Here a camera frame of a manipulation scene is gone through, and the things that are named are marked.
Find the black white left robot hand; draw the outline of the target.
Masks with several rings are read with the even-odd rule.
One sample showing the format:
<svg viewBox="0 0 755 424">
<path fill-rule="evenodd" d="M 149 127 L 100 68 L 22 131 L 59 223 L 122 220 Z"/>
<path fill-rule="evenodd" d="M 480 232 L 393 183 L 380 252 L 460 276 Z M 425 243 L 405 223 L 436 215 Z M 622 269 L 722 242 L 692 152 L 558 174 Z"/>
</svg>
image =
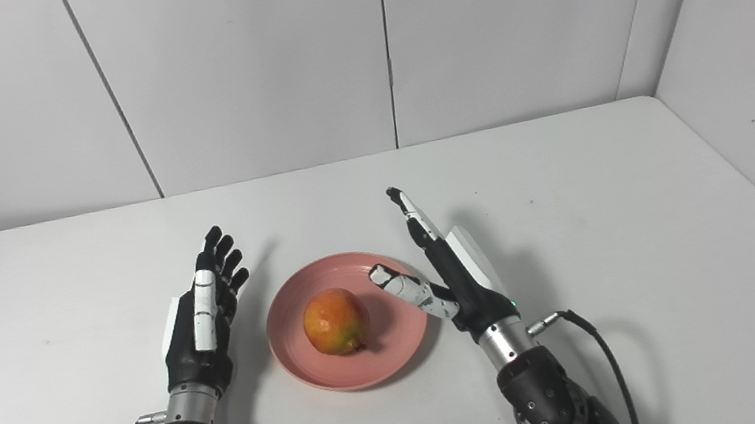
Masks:
<svg viewBox="0 0 755 424">
<path fill-rule="evenodd" d="M 210 228 L 197 256 L 192 284 L 172 300 L 168 311 L 165 366 L 167 389 L 195 384 L 212 388 L 222 398 L 229 388 L 231 323 L 238 294 L 250 276 L 240 266 L 243 255 L 219 226 Z"/>
</svg>

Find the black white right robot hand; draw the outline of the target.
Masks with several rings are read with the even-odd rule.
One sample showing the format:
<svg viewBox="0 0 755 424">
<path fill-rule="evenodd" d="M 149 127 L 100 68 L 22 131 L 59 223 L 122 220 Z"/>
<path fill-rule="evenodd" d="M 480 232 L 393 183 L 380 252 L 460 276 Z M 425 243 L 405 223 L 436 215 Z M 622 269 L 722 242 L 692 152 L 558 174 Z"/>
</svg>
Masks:
<svg viewBox="0 0 755 424">
<path fill-rule="evenodd" d="M 475 342 L 491 327 L 500 326 L 501 320 L 520 318 L 510 298 L 477 282 L 463 256 L 405 192 L 391 186 L 387 187 L 386 196 L 404 214 L 409 237 L 422 249 L 443 283 L 430 283 L 400 273 L 385 263 L 376 263 L 368 273 L 372 284 L 431 316 L 451 320 Z"/>
</svg>

